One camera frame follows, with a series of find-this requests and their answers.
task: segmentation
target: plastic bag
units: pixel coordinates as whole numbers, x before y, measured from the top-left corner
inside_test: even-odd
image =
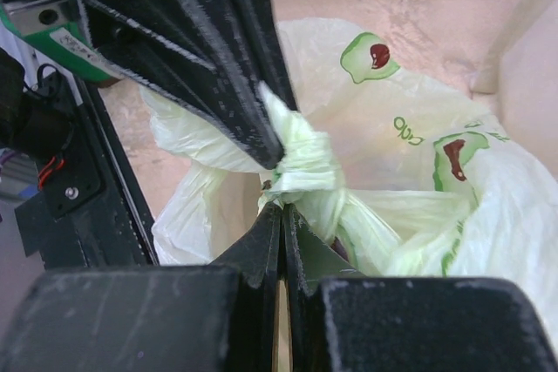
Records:
[[[271,179],[260,204],[294,202],[365,274],[514,281],[558,347],[558,185],[544,166],[482,105],[399,68],[376,35],[336,19],[278,26],[304,118],[262,86],[286,150],[272,173],[142,90],[158,145],[194,160],[153,227],[161,262],[218,256],[249,229]]]

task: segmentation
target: beige surface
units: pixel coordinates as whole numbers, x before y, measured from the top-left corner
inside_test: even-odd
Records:
[[[278,20],[348,19],[384,37],[393,56],[403,66],[439,78],[463,91],[467,91],[487,46],[516,2],[274,0]],[[121,82],[103,94],[147,202],[157,216],[186,173],[188,163],[157,149],[149,131],[148,112],[132,82]]]

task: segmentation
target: avocado illustration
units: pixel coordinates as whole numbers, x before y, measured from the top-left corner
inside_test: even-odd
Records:
[[[473,206],[478,205],[473,187],[467,181],[465,166],[481,149],[489,147],[487,138],[478,132],[461,132],[434,142],[434,189],[462,193]]]
[[[390,49],[384,41],[371,32],[358,35],[341,54],[341,66],[358,85],[365,80],[388,78],[399,64],[390,56]]]

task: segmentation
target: red wire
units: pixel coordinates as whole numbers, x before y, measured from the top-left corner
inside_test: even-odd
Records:
[[[56,167],[45,170],[47,167],[51,166],[51,162],[47,166],[45,166],[43,168],[43,170],[41,170],[41,173],[39,174],[39,178],[38,178],[38,190],[39,191],[43,190],[44,183],[48,180],[48,178],[50,178],[50,176],[54,172],[60,170],[65,165],[65,160],[61,159],[58,162],[58,165]]]

